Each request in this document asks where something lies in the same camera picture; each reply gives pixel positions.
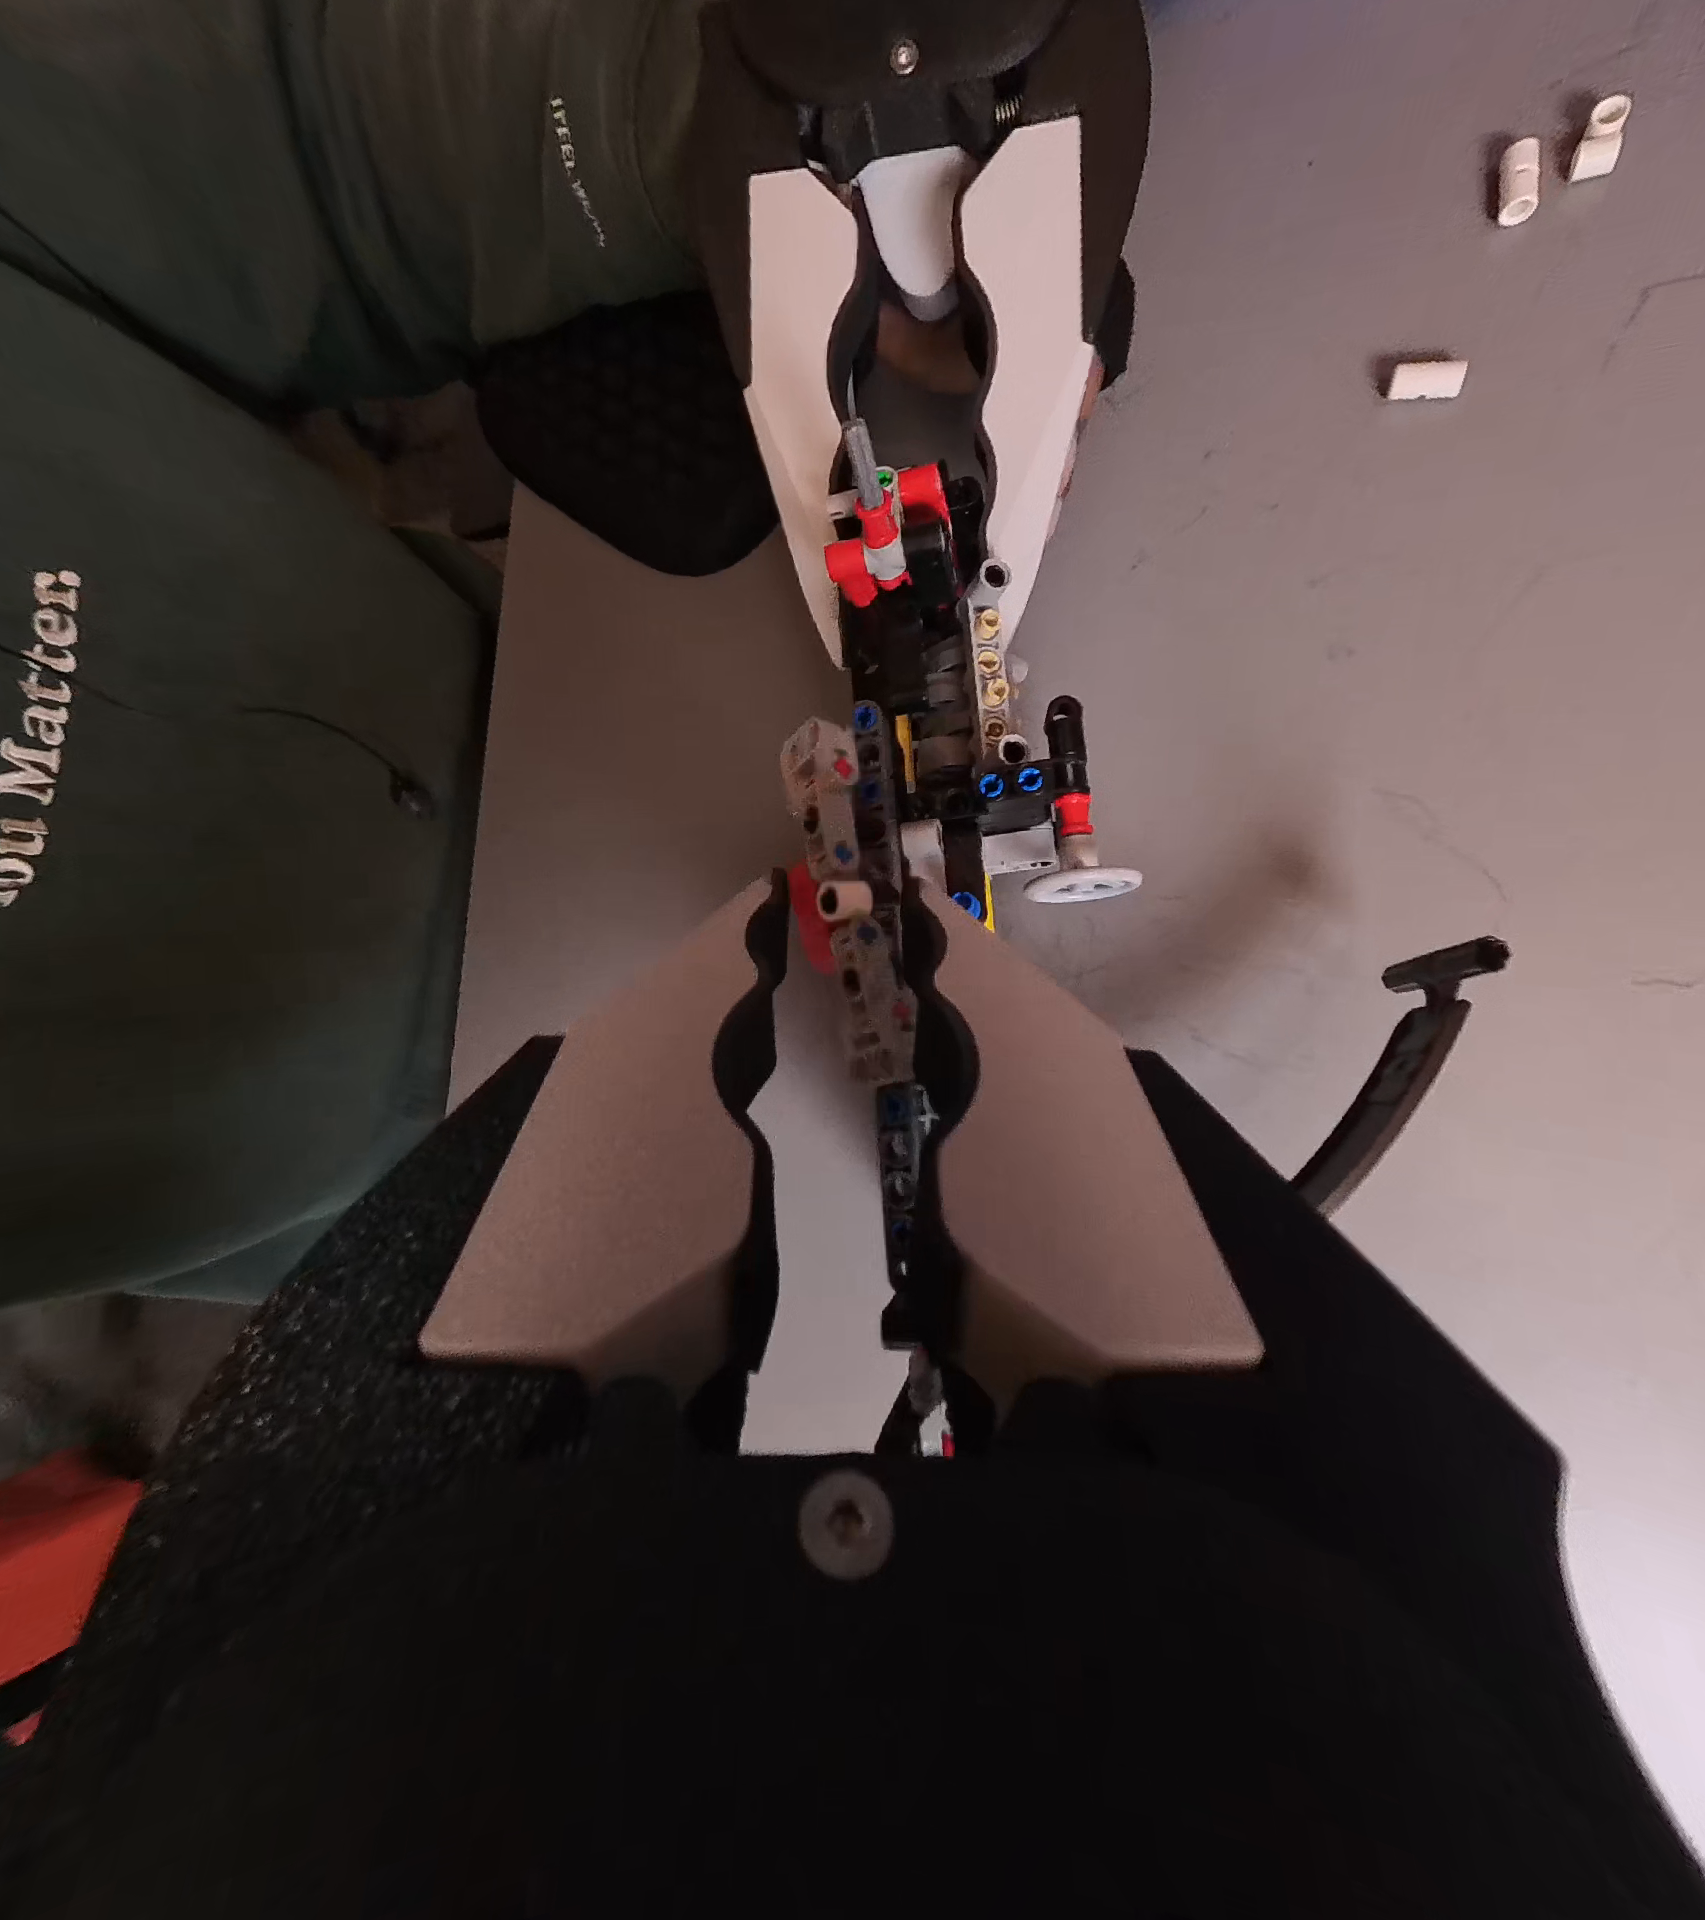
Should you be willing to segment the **black curved lego panel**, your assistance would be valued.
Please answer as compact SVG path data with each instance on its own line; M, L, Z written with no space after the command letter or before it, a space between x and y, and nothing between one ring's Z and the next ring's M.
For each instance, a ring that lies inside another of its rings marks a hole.
M1341 1121L1292 1176L1293 1194L1321 1217L1333 1217L1363 1188L1434 1089L1473 1013L1465 984L1500 973L1508 963L1510 947L1481 936L1381 971L1388 992L1418 996L1418 1004L1392 1025Z

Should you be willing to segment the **lego car chassis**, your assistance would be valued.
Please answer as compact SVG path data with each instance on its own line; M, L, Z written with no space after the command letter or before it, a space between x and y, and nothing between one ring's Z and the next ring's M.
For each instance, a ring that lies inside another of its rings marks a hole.
M1000 600L1008 570L988 559L981 482L946 464L881 464L863 416L845 421L842 465L838 537L824 559L855 694L845 726L855 726L863 701L881 714L907 874L907 982L912 880L993 929L996 880L1020 880L1042 906L1092 906L1137 890L1144 874L1099 851L1084 707L1060 694L1042 733L1023 719L1023 663L1008 649L1012 607ZM933 1136L916 1062L907 1082L871 1085L871 1118L888 1284L903 1309Z

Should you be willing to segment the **person's left hand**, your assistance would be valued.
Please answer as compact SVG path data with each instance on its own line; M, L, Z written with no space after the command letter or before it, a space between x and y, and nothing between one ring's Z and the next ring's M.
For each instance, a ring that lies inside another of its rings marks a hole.
M505 343L474 394L519 485L655 574L708 579L781 526L705 290L596 305Z

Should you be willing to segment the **red plastic object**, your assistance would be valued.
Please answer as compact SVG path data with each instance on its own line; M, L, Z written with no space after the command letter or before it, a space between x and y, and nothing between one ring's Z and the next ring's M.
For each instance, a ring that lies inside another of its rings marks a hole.
M146 1487L88 1451L0 1482L0 1735L23 1748L94 1612Z

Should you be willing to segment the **grey lego beam assembly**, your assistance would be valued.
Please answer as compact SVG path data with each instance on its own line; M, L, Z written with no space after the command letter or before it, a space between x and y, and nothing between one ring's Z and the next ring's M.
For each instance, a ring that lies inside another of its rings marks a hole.
M849 1072L870 1085L912 1077L919 1004L904 982L904 864L890 811L881 714L855 726L803 722L778 756L800 825L792 906L808 960L829 976Z

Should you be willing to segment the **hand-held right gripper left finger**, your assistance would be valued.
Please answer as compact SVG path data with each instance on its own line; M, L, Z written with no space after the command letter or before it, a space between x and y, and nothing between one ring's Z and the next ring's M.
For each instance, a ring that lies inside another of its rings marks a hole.
M648 1380L692 1405L766 1355L785 874L749 882L560 1043L417 1335L426 1361Z

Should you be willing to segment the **person in green hoodie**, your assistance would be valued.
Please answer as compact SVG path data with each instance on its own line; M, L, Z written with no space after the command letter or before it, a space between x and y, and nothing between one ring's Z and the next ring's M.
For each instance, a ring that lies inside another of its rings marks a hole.
M438 1114L494 619L0 261L0 1305L268 1287Z

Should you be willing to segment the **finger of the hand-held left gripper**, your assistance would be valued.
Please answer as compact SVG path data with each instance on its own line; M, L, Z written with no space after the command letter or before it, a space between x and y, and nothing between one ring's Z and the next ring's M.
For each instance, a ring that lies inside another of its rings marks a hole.
M1026 607L1070 482L1093 349L1084 334L1084 140L1077 117L1020 127L960 201L960 253L989 332L981 430L988 559Z
M744 402L766 461L797 587L834 667L842 667L837 542L845 489L848 380L829 372L838 313L860 268L860 223L837 184L797 165L749 179L749 346Z

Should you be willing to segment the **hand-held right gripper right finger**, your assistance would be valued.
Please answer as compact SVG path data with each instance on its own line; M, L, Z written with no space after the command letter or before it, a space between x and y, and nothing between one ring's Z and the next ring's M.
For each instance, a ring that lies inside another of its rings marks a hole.
M1038 1381L1256 1369L1262 1329L1119 1034L920 882L912 989L912 1333L960 1414L1008 1417Z

